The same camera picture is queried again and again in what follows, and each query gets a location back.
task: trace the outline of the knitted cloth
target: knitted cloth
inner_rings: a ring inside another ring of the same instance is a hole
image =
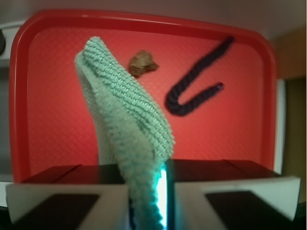
[[[162,229],[156,185],[174,138],[159,106],[117,62],[98,37],[75,59],[83,95],[93,117],[99,163],[117,163],[139,229]]]

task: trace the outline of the wooden surface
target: wooden surface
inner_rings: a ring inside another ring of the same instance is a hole
[[[276,53],[278,78],[294,79],[306,75],[306,27],[272,41]]]
[[[306,78],[286,81],[283,176],[301,178],[299,203],[306,202]]]

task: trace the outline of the white wall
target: white wall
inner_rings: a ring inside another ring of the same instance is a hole
[[[0,24],[53,8],[186,18],[250,29],[268,39],[306,25],[306,0],[0,0]]]

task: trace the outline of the dark blue rope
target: dark blue rope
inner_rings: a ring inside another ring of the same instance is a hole
[[[233,41],[234,38],[232,36],[228,37],[215,50],[201,58],[190,70],[190,72],[173,86],[166,98],[166,106],[172,114],[185,116],[224,88],[224,85],[219,82],[216,85],[203,90],[185,104],[179,104],[178,102],[179,96],[190,86],[190,84],[206,67],[210,66],[226,52]]]

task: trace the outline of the textured red surface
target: textured red surface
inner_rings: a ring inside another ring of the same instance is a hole
[[[164,106],[166,93],[228,35],[236,41],[180,100],[218,81],[224,90],[185,117],[171,115]],[[139,82],[171,124],[175,159],[252,160],[273,168],[275,61],[258,34],[145,15],[45,11],[20,29],[13,44],[10,126],[16,181],[55,165],[97,164],[94,125],[74,67],[91,36],[101,37],[125,68],[141,49],[151,51],[160,68]]]

